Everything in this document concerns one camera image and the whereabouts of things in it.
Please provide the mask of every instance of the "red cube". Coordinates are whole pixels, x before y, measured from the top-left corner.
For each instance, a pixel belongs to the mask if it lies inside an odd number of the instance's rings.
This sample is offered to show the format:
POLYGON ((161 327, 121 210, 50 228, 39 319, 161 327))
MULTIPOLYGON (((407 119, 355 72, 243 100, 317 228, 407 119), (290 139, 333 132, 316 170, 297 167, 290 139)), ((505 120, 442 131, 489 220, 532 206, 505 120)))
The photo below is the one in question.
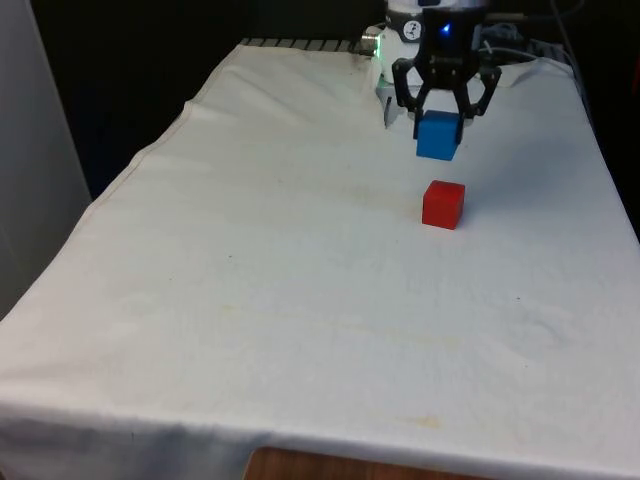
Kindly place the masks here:
POLYGON ((424 194, 422 223, 455 230, 462 217, 465 186, 434 181, 424 194))

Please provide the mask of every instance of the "wooden surface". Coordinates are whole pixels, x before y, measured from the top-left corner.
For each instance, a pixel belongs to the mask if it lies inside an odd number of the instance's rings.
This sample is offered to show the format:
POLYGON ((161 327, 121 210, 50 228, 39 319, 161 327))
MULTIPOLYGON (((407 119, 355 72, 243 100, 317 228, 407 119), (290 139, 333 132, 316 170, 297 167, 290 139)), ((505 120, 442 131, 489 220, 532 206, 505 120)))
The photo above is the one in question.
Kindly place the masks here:
POLYGON ((244 480, 480 480, 442 472, 274 448, 254 452, 244 480))

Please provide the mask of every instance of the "robotic arm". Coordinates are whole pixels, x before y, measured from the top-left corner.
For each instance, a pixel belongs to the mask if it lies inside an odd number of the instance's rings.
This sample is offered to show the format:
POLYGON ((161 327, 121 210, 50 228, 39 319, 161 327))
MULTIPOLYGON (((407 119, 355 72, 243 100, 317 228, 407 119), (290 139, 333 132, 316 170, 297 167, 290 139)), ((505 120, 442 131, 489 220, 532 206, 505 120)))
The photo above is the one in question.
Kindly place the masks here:
POLYGON ((464 122, 484 115, 500 80, 497 67, 483 65, 478 53, 488 0, 389 0, 379 55, 383 77, 395 84, 400 107, 415 114, 414 138, 433 89, 453 92, 458 105, 456 141, 464 122), (471 103, 467 83, 480 74, 485 91, 471 103), (419 88, 412 95, 412 88, 419 88))

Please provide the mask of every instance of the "blue cube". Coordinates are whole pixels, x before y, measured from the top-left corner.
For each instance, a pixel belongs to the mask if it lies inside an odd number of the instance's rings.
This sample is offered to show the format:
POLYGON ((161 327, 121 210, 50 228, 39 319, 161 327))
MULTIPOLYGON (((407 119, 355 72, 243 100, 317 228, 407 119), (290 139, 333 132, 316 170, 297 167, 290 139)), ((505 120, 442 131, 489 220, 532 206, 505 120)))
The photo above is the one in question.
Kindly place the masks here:
POLYGON ((457 113, 427 111, 418 124, 418 156, 453 160, 458 149, 458 120, 457 113))

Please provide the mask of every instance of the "table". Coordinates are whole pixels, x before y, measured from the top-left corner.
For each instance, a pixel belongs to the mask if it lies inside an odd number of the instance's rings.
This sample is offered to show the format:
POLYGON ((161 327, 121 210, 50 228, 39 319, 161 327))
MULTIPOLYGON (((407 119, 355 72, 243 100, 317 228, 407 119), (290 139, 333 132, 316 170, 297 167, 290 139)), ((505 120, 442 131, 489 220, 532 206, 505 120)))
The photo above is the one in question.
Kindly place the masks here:
POLYGON ((262 446, 640 476, 640 249, 572 79, 499 89, 447 163, 373 77, 238 47, 133 159, 0 323, 8 480, 240 479, 262 446))
POLYGON ((251 455, 244 480, 482 480, 383 463, 261 448, 251 455))

